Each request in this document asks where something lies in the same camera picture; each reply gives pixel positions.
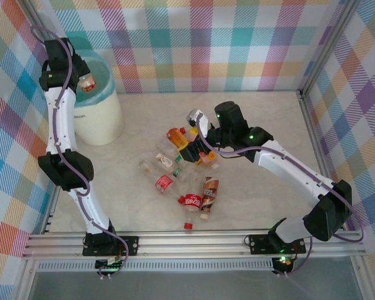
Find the orange juice bottle red cap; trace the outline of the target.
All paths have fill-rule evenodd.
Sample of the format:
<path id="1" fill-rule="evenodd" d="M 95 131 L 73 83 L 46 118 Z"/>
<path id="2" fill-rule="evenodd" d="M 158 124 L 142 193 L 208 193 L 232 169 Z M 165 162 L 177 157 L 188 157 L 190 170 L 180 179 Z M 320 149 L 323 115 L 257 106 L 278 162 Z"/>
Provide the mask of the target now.
<path id="1" fill-rule="evenodd" d="M 189 144 L 189 141 L 184 137 L 182 132 L 176 127 L 171 128 L 166 133 L 166 137 L 176 146 L 178 150 L 184 149 Z"/>

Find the clear bottle white yellow label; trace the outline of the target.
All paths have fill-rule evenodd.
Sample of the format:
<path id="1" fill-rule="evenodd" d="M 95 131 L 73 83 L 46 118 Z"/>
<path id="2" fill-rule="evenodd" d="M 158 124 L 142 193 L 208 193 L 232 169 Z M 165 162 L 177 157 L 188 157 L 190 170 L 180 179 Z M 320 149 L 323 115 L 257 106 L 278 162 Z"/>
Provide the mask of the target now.
<path id="1" fill-rule="evenodd" d="M 155 158 L 157 161 L 156 164 L 167 173 L 171 173 L 179 167 L 179 164 L 175 160 L 168 158 L 160 152 L 155 155 Z"/>

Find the small clear bottle green cap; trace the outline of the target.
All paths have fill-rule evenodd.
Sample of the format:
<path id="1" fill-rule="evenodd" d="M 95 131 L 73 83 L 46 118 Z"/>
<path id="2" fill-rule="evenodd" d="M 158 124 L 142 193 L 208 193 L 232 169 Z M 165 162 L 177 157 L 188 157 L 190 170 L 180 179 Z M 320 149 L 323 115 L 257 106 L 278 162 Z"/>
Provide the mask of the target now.
<path id="1" fill-rule="evenodd" d="M 189 174 L 182 168 L 180 167 L 177 167 L 173 172 L 172 172 L 172 175 L 178 179 L 179 181 L 181 182 L 185 182 L 188 177 L 189 177 Z"/>

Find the brown coffee drink bottle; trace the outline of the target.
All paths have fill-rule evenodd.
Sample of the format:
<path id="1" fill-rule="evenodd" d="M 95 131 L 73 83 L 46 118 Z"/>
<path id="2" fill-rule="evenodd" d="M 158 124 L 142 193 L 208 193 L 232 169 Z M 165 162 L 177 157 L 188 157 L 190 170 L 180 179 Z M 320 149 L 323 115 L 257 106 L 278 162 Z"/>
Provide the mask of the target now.
<path id="1" fill-rule="evenodd" d="M 207 221 L 211 208 L 216 200 L 219 189 L 219 179 L 216 177 L 205 177 L 202 190 L 202 204 L 200 218 Z"/>

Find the clear bottle red white label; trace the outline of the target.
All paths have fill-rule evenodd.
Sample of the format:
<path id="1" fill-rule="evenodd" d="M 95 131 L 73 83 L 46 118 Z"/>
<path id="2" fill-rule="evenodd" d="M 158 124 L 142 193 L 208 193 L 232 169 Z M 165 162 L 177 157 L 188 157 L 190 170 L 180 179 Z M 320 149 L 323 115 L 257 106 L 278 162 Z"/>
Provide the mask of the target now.
<path id="1" fill-rule="evenodd" d="M 157 191 L 163 195 L 172 196 L 179 204 L 184 204 L 185 197 L 179 191 L 178 185 L 168 175 L 156 169 L 147 159 L 143 159 L 138 168 L 151 180 Z"/>

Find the cola bottle red label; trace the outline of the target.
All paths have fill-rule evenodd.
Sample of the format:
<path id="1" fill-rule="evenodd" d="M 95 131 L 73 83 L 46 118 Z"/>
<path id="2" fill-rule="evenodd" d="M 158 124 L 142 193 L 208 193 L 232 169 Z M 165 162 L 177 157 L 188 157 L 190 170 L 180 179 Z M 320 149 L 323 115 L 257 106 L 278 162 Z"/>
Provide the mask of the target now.
<path id="1" fill-rule="evenodd" d="M 187 193 L 185 195 L 184 209 L 185 222 L 184 229 L 192 230 L 193 224 L 198 212 L 201 208 L 203 193 L 204 172 L 194 169 L 190 173 Z"/>

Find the teal bin liner bag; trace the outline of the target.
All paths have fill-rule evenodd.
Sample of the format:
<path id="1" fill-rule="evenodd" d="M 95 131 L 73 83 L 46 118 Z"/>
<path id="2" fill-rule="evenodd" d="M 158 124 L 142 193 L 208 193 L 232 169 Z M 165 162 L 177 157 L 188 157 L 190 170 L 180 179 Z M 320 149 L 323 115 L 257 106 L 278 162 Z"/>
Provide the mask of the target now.
<path id="1" fill-rule="evenodd" d="M 97 82 L 97 86 L 90 92 L 82 92 L 78 85 L 76 91 L 73 91 L 70 87 L 67 87 L 72 72 L 72 61 L 70 52 L 65 44 L 64 49 L 66 50 L 66 54 L 68 56 L 69 70 L 66 80 L 62 86 L 59 99 L 65 103 L 71 103 L 72 107 L 81 107 L 97 104 L 98 102 L 104 100 L 106 96 L 109 96 L 113 93 L 113 91 L 115 91 L 114 78 L 108 63 L 94 51 L 88 50 L 82 50 L 80 52 L 75 50 L 75 52 L 87 63 L 90 73 L 92 73 Z"/>

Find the cream white plastic bin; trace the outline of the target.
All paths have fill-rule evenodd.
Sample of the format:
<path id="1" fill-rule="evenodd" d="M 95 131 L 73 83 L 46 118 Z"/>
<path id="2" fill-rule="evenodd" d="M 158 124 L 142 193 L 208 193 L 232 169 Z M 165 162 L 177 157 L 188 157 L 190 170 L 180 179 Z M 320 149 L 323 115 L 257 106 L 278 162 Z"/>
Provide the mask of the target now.
<path id="1" fill-rule="evenodd" d="M 123 129 L 124 117 L 116 91 L 97 104 L 74 108 L 74 130 L 86 144 L 109 144 Z"/>

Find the aluminium frame post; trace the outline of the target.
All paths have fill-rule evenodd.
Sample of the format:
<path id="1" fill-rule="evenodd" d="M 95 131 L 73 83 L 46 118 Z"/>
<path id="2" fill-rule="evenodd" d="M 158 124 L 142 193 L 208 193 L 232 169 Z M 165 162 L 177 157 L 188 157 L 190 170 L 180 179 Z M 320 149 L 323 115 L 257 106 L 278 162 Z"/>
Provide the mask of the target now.
<path id="1" fill-rule="evenodd" d="M 339 0 L 337 8 L 332 14 L 330 23 L 326 26 L 324 33 L 311 58 L 299 89 L 297 90 L 302 99 L 305 99 L 316 83 L 322 68 L 329 59 L 332 51 L 339 42 L 346 26 L 356 12 L 361 0 Z"/>
<path id="2" fill-rule="evenodd" d="M 51 36 L 46 31 L 40 29 L 40 27 L 45 28 L 43 21 L 43 6 L 41 0 L 23 0 L 26 7 L 27 15 L 32 23 L 32 25 L 37 26 L 37 29 L 34 30 L 34 33 L 37 37 L 42 40 L 48 40 Z"/>

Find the aluminium mounting rail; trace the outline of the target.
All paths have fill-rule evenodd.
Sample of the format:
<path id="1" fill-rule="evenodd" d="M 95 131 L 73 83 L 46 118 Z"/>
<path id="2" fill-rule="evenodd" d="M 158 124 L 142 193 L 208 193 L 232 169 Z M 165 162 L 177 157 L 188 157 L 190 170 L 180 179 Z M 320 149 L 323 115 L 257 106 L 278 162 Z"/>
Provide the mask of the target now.
<path id="1" fill-rule="evenodd" d="M 142 259 L 207 259 L 250 258 L 251 249 L 266 257 L 263 247 L 249 241 L 251 230 L 231 231 L 136 231 L 136 258 Z M 83 232 L 49 232 L 29 237 L 23 259 L 81 259 Z M 306 238 L 301 243 L 314 258 L 336 258 L 365 255 L 362 243 L 350 243 L 332 237 L 328 242 Z"/>

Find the aluminium side rail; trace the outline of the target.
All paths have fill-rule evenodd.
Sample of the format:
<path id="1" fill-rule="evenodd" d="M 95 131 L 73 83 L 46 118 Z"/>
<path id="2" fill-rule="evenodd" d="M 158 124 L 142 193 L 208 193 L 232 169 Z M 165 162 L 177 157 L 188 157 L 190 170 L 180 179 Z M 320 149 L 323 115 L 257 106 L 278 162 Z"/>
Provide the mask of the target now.
<path id="1" fill-rule="evenodd" d="M 39 230 L 39 234 L 46 234 L 50 232 L 51 224 L 53 222 L 54 213 L 55 213 L 56 205 L 58 203 L 60 192 L 61 192 L 61 188 L 59 186 L 56 186 L 53 189 L 51 197 L 49 198 L 49 201 L 47 203 L 46 212 L 42 219 L 42 224 Z"/>
<path id="2" fill-rule="evenodd" d="M 314 121 L 311 118 L 308 104 L 303 96 L 303 92 L 298 89 L 296 91 L 296 96 L 297 96 L 297 100 L 299 102 L 299 106 L 302 111 L 304 122 L 306 123 L 306 127 L 309 133 L 309 137 L 311 140 L 312 148 L 314 150 L 314 155 L 316 157 L 319 170 L 323 176 L 332 178 L 331 173 L 329 172 L 329 169 L 328 169 L 328 164 L 327 164 L 324 152 L 323 152 L 323 148 L 321 146 L 321 142 L 316 132 Z"/>

